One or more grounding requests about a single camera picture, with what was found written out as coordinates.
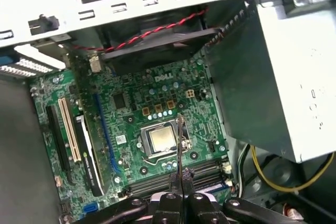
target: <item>green motherboard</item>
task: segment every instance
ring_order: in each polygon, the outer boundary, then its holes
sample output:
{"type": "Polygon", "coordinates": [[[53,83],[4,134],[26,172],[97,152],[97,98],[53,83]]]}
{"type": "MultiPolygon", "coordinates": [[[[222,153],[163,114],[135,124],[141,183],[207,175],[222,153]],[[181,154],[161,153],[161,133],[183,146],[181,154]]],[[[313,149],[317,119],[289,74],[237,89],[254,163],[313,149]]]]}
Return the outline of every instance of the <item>green motherboard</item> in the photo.
{"type": "Polygon", "coordinates": [[[228,197],[228,146],[201,54],[123,76],[93,61],[70,56],[71,70],[30,82],[67,221],[154,187],[167,190],[177,169],[179,114],[183,166],[196,175],[213,171],[212,184],[200,177],[199,189],[213,186],[218,200],[228,197]]]}

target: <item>connector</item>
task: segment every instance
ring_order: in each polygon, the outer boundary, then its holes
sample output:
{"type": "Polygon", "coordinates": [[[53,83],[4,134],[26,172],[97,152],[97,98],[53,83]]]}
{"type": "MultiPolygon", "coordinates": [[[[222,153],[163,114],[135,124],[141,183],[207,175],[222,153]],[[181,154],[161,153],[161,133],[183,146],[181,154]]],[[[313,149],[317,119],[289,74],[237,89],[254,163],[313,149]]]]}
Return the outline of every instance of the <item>connector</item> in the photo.
{"type": "Polygon", "coordinates": [[[68,213],[71,212],[71,203],[70,203],[70,199],[64,199],[62,200],[60,203],[60,209],[61,209],[61,213],[62,215],[66,215],[68,213]]]}
{"type": "Polygon", "coordinates": [[[81,161],[82,159],[79,153],[78,143],[76,140],[76,135],[75,135],[74,127],[73,127],[74,123],[72,121],[72,116],[70,115],[71,112],[69,110],[68,104],[69,102],[67,101],[66,98],[58,99],[58,105],[61,110],[61,115],[63,118],[65,130],[67,133],[67,137],[68,137],[68,141],[69,141],[69,145],[70,145],[70,149],[72,153],[72,158],[74,162],[78,162],[78,161],[81,161]]]}
{"type": "Polygon", "coordinates": [[[92,202],[83,207],[83,212],[85,214],[88,214],[90,212],[97,212],[98,210],[99,210],[99,206],[97,202],[92,202]]]}

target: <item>expansion slot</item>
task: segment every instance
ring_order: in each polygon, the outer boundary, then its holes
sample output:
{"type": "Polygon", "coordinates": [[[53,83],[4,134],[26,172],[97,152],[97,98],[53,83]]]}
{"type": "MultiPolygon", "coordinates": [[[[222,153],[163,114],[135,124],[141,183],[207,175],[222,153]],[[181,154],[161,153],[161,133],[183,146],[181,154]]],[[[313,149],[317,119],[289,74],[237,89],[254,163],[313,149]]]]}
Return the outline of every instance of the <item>expansion slot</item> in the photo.
{"type": "Polygon", "coordinates": [[[60,167],[63,172],[69,172],[70,171],[70,164],[69,159],[67,155],[67,149],[65,147],[61,129],[58,123],[58,118],[56,114],[56,110],[54,106],[47,106],[46,112],[49,120],[49,128],[52,133],[54,142],[55,142],[55,148],[58,155],[60,167]]]}
{"type": "MultiPolygon", "coordinates": [[[[195,190],[223,182],[222,171],[219,166],[220,161],[220,159],[206,161],[191,167],[195,172],[193,179],[195,190]]],[[[124,194],[132,194],[149,199],[152,194],[167,190],[169,190],[169,175],[165,174],[150,180],[134,183],[124,191],[124,194]]]]}
{"type": "Polygon", "coordinates": [[[76,135],[74,132],[74,125],[73,125],[73,119],[72,119],[72,113],[69,110],[69,102],[66,98],[58,99],[58,105],[61,110],[61,115],[63,118],[65,130],[67,133],[71,153],[72,153],[72,158],[74,162],[81,161],[80,153],[78,150],[78,144],[76,140],[76,135]]]}
{"type": "Polygon", "coordinates": [[[87,181],[90,185],[92,194],[95,197],[105,194],[102,180],[98,175],[97,162],[93,154],[89,132],[86,129],[84,116],[77,116],[75,129],[78,138],[80,153],[83,157],[84,168],[87,174],[87,181]]]}
{"type": "Polygon", "coordinates": [[[116,163],[116,159],[114,157],[113,147],[112,147],[112,144],[111,144],[111,138],[110,138],[109,131],[108,131],[108,128],[107,128],[107,123],[106,123],[106,120],[105,120],[105,117],[104,117],[103,108],[102,108],[102,105],[101,105],[99,95],[97,93],[93,94],[93,99],[96,102],[98,112],[99,112],[101,127],[103,129],[103,133],[104,133],[105,139],[107,141],[107,145],[109,147],[109,153],[110,153],[112,168],[116,173],[121,173],[121,170],[118,168],[117,163],[116,163]]]}

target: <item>ram slot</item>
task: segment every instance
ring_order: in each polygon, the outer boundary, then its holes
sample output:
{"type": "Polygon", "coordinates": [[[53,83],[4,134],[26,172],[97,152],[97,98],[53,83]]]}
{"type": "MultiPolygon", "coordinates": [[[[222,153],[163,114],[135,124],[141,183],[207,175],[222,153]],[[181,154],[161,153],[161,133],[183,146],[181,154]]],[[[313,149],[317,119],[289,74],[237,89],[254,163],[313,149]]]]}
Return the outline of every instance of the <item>ram slot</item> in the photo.
{"type": "MultiPolygon", "coordinates": [[[[191,166],[195,172],[193,179],[195,190],[200,190],[202,188],[223,182],[222,172],[219,166],[220,161],[220,159],[217,159],[191,166]]],[[[143,180],[141,182],[131,184],[125,191],[132,193],[134,196],[150,199],[151,195],[154,193],[168,191],[168,181],[169,175],[164,174],[149,180],[143,180]]]]}
{"type": "Polygon", "coordinates": [[[74,131],[74,125],[72,121],[72,113],[69,110],[68,106],[69,102],[67,101],[66,98],[58,99],[58,106],[61,110],[61,115],[63,118],[65,130],[67,133],[68,137],[68,142],[70,145],[71,153],[72,153],[72,158],[74,162],[81,161],[81,156],[78,150],[78,143],[76,140],[76,135],[74,131]]]}

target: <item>circuit board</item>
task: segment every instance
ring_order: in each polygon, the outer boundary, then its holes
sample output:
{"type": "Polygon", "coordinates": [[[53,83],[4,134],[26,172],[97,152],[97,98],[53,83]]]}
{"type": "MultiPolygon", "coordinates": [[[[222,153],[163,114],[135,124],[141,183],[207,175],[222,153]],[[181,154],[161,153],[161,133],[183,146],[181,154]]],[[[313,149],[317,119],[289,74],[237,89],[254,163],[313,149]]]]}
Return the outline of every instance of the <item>circuit board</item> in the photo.
{"type": "MultiPolygon", "coordinates": [[[[223,124],[201,55],[117,77],[107,67],[92,72],[87,59],[73,57],[71,63],[72,72],[53,73],[30,83],[56,186],[60,199],[68,201],[71,221],[82,218],[83,208],[92,202],[102,209],[127,197],[123,191],[128,186],[175,172],[179,114],[183,116],[183,166],[202,166],[216,159],[220,166],[230,167],[223,124]],[[61,102],[69,113],[60,109],[61,102]],[[68,172],[48,130],[50,107],[65,146],[68,172]],[[97,174],[106,187],[102,196],[95,197],[87,182],[86,153],[74,155],[65,114],[85,118],[97,174]]],[[[229,192],[226,187],[215,195],[224,200],[229,192]]]]}

